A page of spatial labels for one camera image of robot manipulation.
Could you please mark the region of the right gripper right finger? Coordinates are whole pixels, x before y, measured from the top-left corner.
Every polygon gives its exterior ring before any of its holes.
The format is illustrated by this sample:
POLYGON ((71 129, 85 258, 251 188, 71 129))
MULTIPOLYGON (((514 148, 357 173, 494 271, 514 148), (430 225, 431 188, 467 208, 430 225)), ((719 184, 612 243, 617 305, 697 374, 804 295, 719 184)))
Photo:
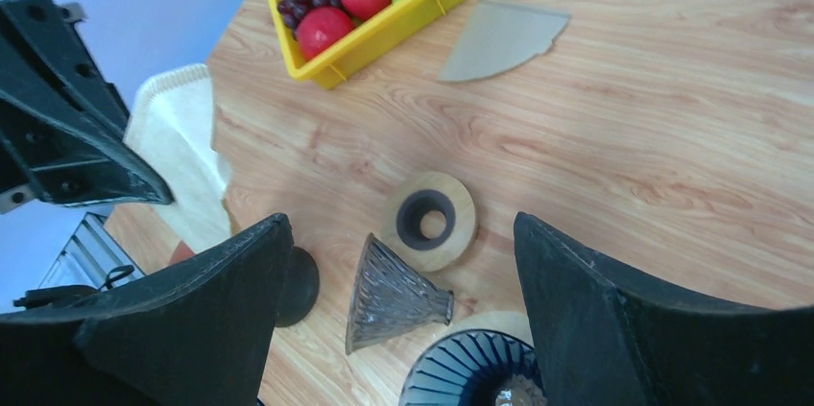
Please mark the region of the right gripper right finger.
POLYGON ((534 215, 515 263, 552 405, 809 405, 813 310, 772 310, 673 284, 534 215))

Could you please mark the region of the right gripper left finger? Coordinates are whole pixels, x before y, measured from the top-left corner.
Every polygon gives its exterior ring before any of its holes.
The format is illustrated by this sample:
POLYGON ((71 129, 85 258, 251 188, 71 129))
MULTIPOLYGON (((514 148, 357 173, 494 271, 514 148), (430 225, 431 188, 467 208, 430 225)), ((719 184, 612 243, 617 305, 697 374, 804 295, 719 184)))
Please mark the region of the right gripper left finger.
POLYGON ((277 213, 129 284, 1 318, 5 405, 253 405, 293 248, 277 213))

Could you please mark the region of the clear glass ribbed dripper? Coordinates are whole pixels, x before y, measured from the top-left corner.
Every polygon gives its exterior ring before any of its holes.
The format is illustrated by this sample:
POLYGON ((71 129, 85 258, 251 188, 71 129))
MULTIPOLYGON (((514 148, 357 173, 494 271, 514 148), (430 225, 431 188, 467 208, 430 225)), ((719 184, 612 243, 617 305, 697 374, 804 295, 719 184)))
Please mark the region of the clear glass ribbed dripper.
POLYGON ((436 286, 372 233, 367 236, 347 313, 347 355, 430 323, 449 325, 453 313, 453 291, 436 286))

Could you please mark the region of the blue ribbed dripper cone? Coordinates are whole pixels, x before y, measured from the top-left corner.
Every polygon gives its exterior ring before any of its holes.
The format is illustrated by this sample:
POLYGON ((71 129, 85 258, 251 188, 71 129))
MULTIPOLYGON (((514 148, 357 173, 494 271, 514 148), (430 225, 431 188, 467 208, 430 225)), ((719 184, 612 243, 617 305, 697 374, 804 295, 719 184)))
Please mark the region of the blue ribbed dripper cone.
POLYGON ((401 405, 546 405, 534 349, 494 330, 452 333, 426 349, 407 375, 401 405))

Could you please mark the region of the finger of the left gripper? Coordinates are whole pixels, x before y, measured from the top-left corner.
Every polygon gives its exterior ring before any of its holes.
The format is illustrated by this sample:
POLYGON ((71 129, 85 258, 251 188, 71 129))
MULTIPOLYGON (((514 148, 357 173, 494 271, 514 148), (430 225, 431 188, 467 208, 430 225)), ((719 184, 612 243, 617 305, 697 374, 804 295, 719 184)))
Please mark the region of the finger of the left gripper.
POLYGON ((169 204, 164 179, 124 142, 129 112, 77 30, 84 11, 1 1, 1 211, 169 204))

